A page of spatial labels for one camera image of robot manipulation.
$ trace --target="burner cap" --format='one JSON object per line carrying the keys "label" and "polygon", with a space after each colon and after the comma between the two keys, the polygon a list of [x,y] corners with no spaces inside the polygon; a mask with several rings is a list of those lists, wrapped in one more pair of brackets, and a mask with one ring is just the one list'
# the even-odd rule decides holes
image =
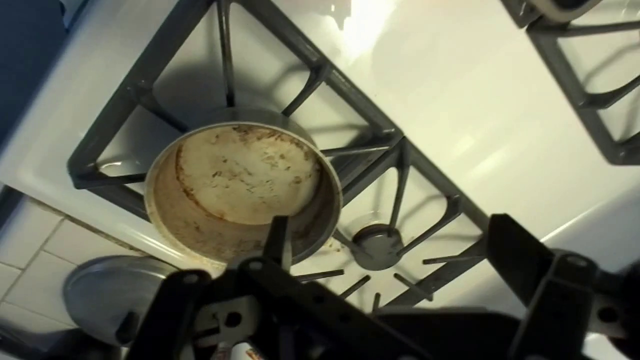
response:
{"label": "burner cap", "polygon": [[390,224],[371,224],[355,232],[354,258],[366,269],[391,268],[401,255],[401,236]]}

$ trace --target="black cast iron grate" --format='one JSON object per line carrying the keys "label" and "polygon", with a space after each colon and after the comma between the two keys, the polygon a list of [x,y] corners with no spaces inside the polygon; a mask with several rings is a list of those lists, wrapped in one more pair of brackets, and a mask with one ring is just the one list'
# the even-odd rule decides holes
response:
{"label": "black cast iron grate", "polygon": [[632,166],[640,164],[640,131],[629,138],[615,140],[606,127],[600,111],[612,107],[621,98],[640,89],[640,74],[620,87],[608,92],[587,92],[575,76],[574,66],[560,46],[562,38],[587,38],[615,31],[637,31],[640,19],[617,23],[556,23],[545,19],[527,0],[502,0],[507,13],[520,27],[526,27],[527,38],[534,42],[540,57],[556,78],[566,99],[571,103],[587,135],[597,146],[600,154],[610,164]]}
{"label": "black cast iron grate", "polygon": [[[419,236],[397,248],[394,255],[403,255],[417,243],[429,239],[445,224],[460,216],[469,217],[481,232],[486,230],[488,216],[450,180],[444,172],[429,162],[403,133],[401,129],[367,98],[357,89],[271,2],[265,0],[179,0],[168,13],[159,30],[143,47],[131,69],[125,74],[118,89],[112,94],[87,133],[81,138],[72,158],[68,159],[68,172],[75,188],[87,190],[107,202],[122,205],[123,209],[145,217],[141,193],[128,188],[128,184],[143,182],[145,174],[105,176],[100,172],[97,158],[105,146],[113,140],[128,115],[137,107],[145,107],[161,122],[169,124],[178,131],[187,127],[161,107],[154,98],[154,81],[161,69],[186,42],[195,23],[204,17],[210,6],[217,6],[220,46],[222,46],[222,72],[224,72],[224,99],[228,107],[236,106],[234,87],[234,62],[230,46],[230,4],[240,4],[262,26],[265,26],[286,47],[289,47],[301,63],[307,66],[307,81],[300,94],[281,110],[281,115],[291,115],[307,95],[319,84],[329,85],[348,106],[352,106],[369,125],[374,135],[359,138],[343,148],[322,150],[332,158],[332,164],[341,182],[343,203],[354,200],[366,185],[380,177],[385,169],[397,169],[397,188],[387,228],[394,228],[408,172],[414,169],[429,180],[445,198],[444,216]],[[352,245],[341,232],[333,234],[345,245]],[[450,254],[444,258],[428,258],[423,264],[441,264],[437,269],[417,282],[405,279],[401,274],[394,277],[405,286],[390,304],[414,306],[423,298],[432,298],[435,290],[469,269],[484,258],[484,239],[467,245],[461,254]],[[301,279],[339,275],[341,269],[327,269],[317,274],[298,275]],[[369,275],[359,277],[341,296],[354,293],[361,288]]]}

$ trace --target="frying pan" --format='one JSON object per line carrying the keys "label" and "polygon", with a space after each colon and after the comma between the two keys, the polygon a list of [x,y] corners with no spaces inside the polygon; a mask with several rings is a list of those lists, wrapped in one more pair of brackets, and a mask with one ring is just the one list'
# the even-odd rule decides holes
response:
{"label": "frying pan", "polygon": [[291,260],[303,260],[332,234],[341,207],[327,158],[277,113],[224,110],[215,118],[149,166],[149,222],[169,241],[230,262],[258,254],[271,217],[289,216]]}

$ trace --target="white tile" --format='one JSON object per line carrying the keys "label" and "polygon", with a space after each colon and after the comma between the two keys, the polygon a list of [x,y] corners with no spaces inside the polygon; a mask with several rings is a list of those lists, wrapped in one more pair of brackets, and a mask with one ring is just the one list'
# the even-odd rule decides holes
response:
{"label": "white tile", "polygon": [[135,254],[112,241],[107,236],[92,232],[72,220],[63,220],[44,248],[74,264],[100,255]]}
{"label": "white tile", "polygon": [[19,304],[46,318],[69,321],[62,300],[62,286],[74,268],[72,262],[40,252],[8,291],[6,301]]}
{"label": "white tile", "polygon": [[56,332],[72,328],[69,324],[46,318],[10,301],[0,301],[0,319],[25,332]]}
{"label": "white tile", "polygon": [[0,264],[0,298],[4,298],[6,290],[11,288],[17,275],[19,275],[17,268]]}
{"label": "white tile", "polygon": [[59,220],[62,213],[21,198],[0,230],[0,262],[25,268]]}

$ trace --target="metal bracket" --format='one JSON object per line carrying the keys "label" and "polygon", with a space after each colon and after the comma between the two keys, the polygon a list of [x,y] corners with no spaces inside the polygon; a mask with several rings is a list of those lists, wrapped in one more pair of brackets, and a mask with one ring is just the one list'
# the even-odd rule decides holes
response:
{"label": "metal bracket", "polygon": [[260,304],[252,296],[206,304],[193,319],[195,345],[236,343],[258,329]]}

